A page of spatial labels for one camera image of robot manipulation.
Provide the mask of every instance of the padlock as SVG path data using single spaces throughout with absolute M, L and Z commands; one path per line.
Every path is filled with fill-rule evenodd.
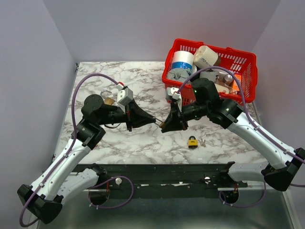
M 194 136 L 190 136 L 189 138 L 189 149 L 195 149 L 198 147 L 198 141 Z

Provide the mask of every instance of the red basket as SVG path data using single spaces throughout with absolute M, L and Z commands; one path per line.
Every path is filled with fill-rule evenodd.
M 167 79 L 167 73 L 171 70 L 173 54 L 176 51 L 188 51 L 194 54 L 196 50 L 202 46 L 207 45 L 203 42 L 193 42 L 189 40 L 176 39 L 173 43 L 173 47 L 168 52 L 165 61 L 165 69 L 162 74 L 162 82 L 165 84 L 165 88 L 177 87 L 182 85 L 182 82 Z M 232 48 L 219 48 L 211 45 L 209 46 L 221 57 L 221 67 L 231 70 L 233 73 L 239 73 L 242 75 L 242 89 L 244 92 L 244 98 L 246 103 L 251 103 L 255 99 L 255 87 L 257 84 L 257 67 L 256 56 L 250 52 L 243 52 L 240 50 L 234 50 Z M 242 98 L 240 95 L 219 93 L 223 98 L 234 99 L 241 103 Z M 181 96 L 183 99 L 183 105 L 187 105 L 195 101 L 195 96 L 190 85 L 185 85 L 181 90 Z

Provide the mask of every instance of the gray wall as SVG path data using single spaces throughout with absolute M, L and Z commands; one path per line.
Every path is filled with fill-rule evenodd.
M 162 61 L 176 38 L 250 51 L 279 0 L 44 2 L 77 61 Z
M 305 148 L 305 1 L 282 0 L 253 51 L 259 79 L 257 107 L 264 126 L 293 147 Z M 305 165 L 294 183 L 305 184 Z M 305 189 L 291 188 L 305 228 Z
M 41 0 L 2 0 L 0 31 L 0 227 L 16 229 L 17 189 L 51 163 L 75 64 Z

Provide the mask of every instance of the purple cable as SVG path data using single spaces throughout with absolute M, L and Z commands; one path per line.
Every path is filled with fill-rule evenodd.
M 226 202 L 226 198 L 225 198 L 225 194 L 223 192 L 219 192 L 219 199 L 221 200 L 221 202 L 225 205 L 228 205 L 228 206 L 231 206 L 231 207 L 234 207 L 234 208 L 250 208 L 250 207 L 253 207 L 255 205 L 258 205 L 259 203 L 261 203 L 263 201 L 263 199 L 265 198 L 266 196 L 266 183 L 264 182 L 264 192 L 263 192 L 263 195 L 262 197 L 255 203 L 253 204 L 249 204 L 249 205 L 234 205 L 234 204 L 229 204 Z
M 197 72 L 195 72 L 194 74 L 190 75 L 185 81 L 184 83 L 179 87 L 179 90 L 177 91 L 177 93 L 180 93 L 180 91 L 183 89 L 183 87 L 186 85 L 187 82 L 189 82 L 190 79 L 192 79 L 193 77 L 195 77 L 197 74 L 199 74 L 200 72 L 204 72 L 206 70 L 210 70 L 210 69 L 220 69 L 220 70 L 223 70 L 225 72 L 227 72 L 228 74 L 230 74 L 233 79 L 235 80 L 235 82 L 237 83 L 237 86 L 239 88 L 239 91 L 240 91 L 240 95 L 241 95 L 241 98 L 242 98 L 242 101 L 243 101 L 243 106 L 244 106 L 244 112 L 249 120 L 249 122 L 252 124 L 252 126 L 254 126 L 254 128 L 257 128 L 257 125 L 253 122 L 253 120 L 250 118 L 250 115 L 248 113 L 248 109 L 247 109 L 247 106 L 246 106 L 246 101 L 244 99 L 244 92 L 243 92 L 243 89 L 242 89 L 242 86 L 239 82 L 239 80 L 236 78 L 236 76 L 229 70 L 223 68 L 223 67 L 219 67 L 219 66 L 211 66 L 211 67 L 207 67 L 207 68 L 203 68 L 203 69 L 200 69 L 198 70 Z M 267 138 L 271 143 L 273 143 L 276 147 L 280 148 L 281 150 L 283 150 L 285 153 L 287 153 L 289 156 L 299 160 L 300 162 L 302 162 L 303 164 L 305 164 L 305 160 L 303 160 L 302 158 L 300 158 L 299 156 L 291 153 L 291 152 L 288 152 L 287 149 L 285 149 L 284 147 L 282 147 L 280 144 L 278 144 L 275 140 L 273 140 L 268 134 L 266 134 L 263 130 L 261 130 L 260 128 L 257 128 L 258 132 L 260 132 L 265 138 Z M 291 186 L 294 186 L 294 187 L 305 187 L 305 185 L 295 185 L 295 184 L 290 184 Z
M 90 187 L 90 188 L 100 187 L 100 186 L 106 184 L 107 182 L 112 181 L 112 180 L 114 180 L 114 179 L 116 179 L 116 178 L 124 178 L 124 179 L 126 179 L 126 180 L 129 181 L 130 185 L 132 186 L 132 192 L 131 192 L 129 198 L 128 198 L 125 202 L 123 202 L 123 203 L 121 203 L 121 204 L 119 204 L 119 205 L 112 206 L 112 207 L 103 207 L 103 206 L 99 206 L 99 205 L 94 205 L 94 204 L 91 202 L 90 195 L 89 195 L 89 196 L 88 196 L 88 199 L 89 199 L 89 201 L 90 201 L 90 206 L 95 206 L 95 207 L 97 207 L 97 208 L 103 208 L 103 209 L 114 209 L 114 208 L 119 208 L 119 207 L 124 206 L 125 204 L 127 204 L 127 203 L 132 199 L 133 191 L 134 191 L 134 189 L 133 189 L 133 183 L 132 183 L 132 181 L 131 181 L 129 178 L 124 177 L 124 176 L 112 177 L 112 178 L 106 180 L 105 182 L 103 182 L 103 183 L 101 183 L 101 184 L 98 184 L 98 185 L 96 185 L 96 186 L 92 186 L 92 187 Z
M 79 83 L 78 85 L 76 86 L 75 90 L 74 90 L 74 93 L 73 93 L 73 96 L 72 96 L 72 102 L 71 102 L 71 114 L 72 114 L 72 124 L 73 124 L 73 132 L 74 132 L 74 136 L 75 138 L 73 138 L 73 141 L 72 141 L 72 144 L 71 146 L 69 147 L 68 151 L 67 151 L 67 155 L 70 154 L 75 142 L 76 142 L 76 135 L 77 135 L 77 129 L 76 129 L 76 121 L 75 121 L 75 100 L 76 100 L 76 95 L 77 95 L 77 92 L 79 90 L 79 88 L 81 87 L 81 85 L 89 78 L 93 77 L 93 76 L 102 76 L 102 77 L 105 77 L 106 79 L 114 82 L 115 84 L 118 84 L 118 82 L 116 82 L 114 79 L 112 79 L 111 77 L 107 76 L 107 75 L 104 75 L 104 74 L 100 74 L 100 73 L 92 73 L 92 74 L 89 74 L 87 76 L 85 76 Z M 54 170 L 60 165 L 60 163 L 65 159 L 66 157 L 62 157 L 55 165 L 54 167 L 49 171 L 49 173 L 45 176 L 45 178 L 42 180 L 42 184 L 44 184 L 47 179 L 50 177 L 50 175 L 54 172 Z M 25 202 L 22 210 L 21 210 L 21 213 L 20 213 L 20 216 L 19 216 L 19 223 L 20 223 L 20 226 L 22 226 L 23 228 L 26 228 L 26 227 L 29 227 L 31 225 L 33 225 L 34 223 L 36 223 L 38 221 L 38 219 L 35 219 L 33 222 L 29 223 L 29 224 L 24 224 L 23 223 L 23 215 L 24 215 L 24 212 L 25 210 L 27 209 L 29 203 L 32 201 L 32 199 L 34 198 L 34 196 L 37 194 L 37 192 L 39 191 L 39 189 L 41 188 L 41 186 L 38 186 L 35 191 L 32 193 L 32 195 L 29 197 L 29 199 Z

